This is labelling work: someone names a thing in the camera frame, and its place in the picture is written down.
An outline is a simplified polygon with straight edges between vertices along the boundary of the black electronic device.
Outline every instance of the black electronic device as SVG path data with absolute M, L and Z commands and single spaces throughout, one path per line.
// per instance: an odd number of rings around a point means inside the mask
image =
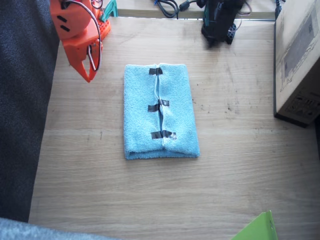
M 237 27 L 234 24 L 246 0 L 197 0 L 196 4 L 204 9 L 201 33 L 209 46 L 226 41 L 231 44 Z

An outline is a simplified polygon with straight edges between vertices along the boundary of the terry cloth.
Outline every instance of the terry cloth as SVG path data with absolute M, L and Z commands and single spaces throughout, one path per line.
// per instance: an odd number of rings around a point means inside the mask
M 128 160 L 200 155 L 186 65 L 125 67 L 123 135 Z

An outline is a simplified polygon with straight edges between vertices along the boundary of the orange 3d-printed part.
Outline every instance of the orange 3d-printed part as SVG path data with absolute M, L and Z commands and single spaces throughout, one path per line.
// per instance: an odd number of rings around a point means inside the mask
M 69 63 L 88 83 L 97 73 L 103 49 L 96 22 L 101 41 L 111 30 L 108 20 L 106 22 L 99 20 L 103 12 L 94 8 L 93 4 L 95 1 L 92 0 L 51 0 L 50 2 L 51 17 Z M 89 75 L 83 64 L 87 55 L 91 60 Z

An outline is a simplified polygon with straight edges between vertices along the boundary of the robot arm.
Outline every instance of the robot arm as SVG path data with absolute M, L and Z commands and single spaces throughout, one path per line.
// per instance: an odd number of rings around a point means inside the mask
M 115 0 L 102 10 L 103 0 L 51 0 L 50 13 L 70 65 L 88 82 L 101 63 L 103 39 L 111 30 L 111 13 L 118 16 Z M 90 60 L 89 75 L 83 61 Z

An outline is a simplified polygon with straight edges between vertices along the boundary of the green paper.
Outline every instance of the green paper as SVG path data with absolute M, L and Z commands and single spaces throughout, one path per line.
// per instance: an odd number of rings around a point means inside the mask
M 271 211 L 261 213 L 232 240 L 278 240 Z
M 106 22 L 110 16 L 118 17 L 118 8 L 116 0 L 111 0 L 105 9 L 103 10 L 104 14 L 101 15 L 100 20 Z

